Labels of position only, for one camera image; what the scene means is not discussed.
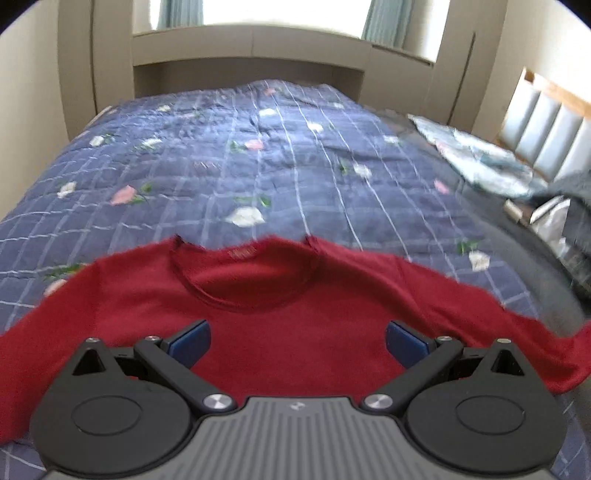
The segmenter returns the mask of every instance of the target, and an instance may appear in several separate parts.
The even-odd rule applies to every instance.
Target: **round black disc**
[[[45,398],[31,430],[44,463],[82,476],[121,476],[161,460],[185,438],[190,412],[173,391],[141,380],[89,383]]]
[[[463,471],[514,475],[547,466],[564,436],[554,399],[528,393],[518,377],[487,380],[423,391],[408,407],[409,433],[428,454]]]

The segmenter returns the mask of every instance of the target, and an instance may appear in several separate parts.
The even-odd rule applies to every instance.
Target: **bed frame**
[[[496,143],[546,180],[591,168],[591,103],[527,68]]]

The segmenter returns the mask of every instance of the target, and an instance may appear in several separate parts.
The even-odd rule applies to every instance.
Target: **red sweater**
[[[562,393],[591,365],[591,325],[557,338],[487,292],[393,255],[309,237],[270,237],[208,251],[180,238],[85,267],[0,337],[0,444],[22,435],[35,405],[81,341],[131,346],[206,319],[212,346],[193,371],[242,402],[249,395],[360,399],[402,371],[385,349],[392,319],[474,347],[513,339]]]

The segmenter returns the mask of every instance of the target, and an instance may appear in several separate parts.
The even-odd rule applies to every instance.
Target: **sweater sleeve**
[[[425,335],[449,335],[478,348],[509,338],[555,394],[571,390],[591,374],[591,322],[573,337],[561,338],[539,320],[507,310],[481,288],[404,261],[399,267],[423,311],[417,329]]]
[[[0,336],[0,445],[22,436],[46,389],[93,336],[100,290],[95,262]]]

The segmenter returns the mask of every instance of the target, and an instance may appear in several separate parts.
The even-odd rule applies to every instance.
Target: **blue gripper pad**
[[[191,368],[205,355],[212,344],[212,333],[205,320],[196,322],[182,331],[176,337],[164,341],[168,348],[165,350],[177,362]]]
[[[410,368],[425,358],[433,350],[431,342],[434,346],[433,340],[410,328],[406,330],[395,322],[386,327],[386,348],[404,368]]]

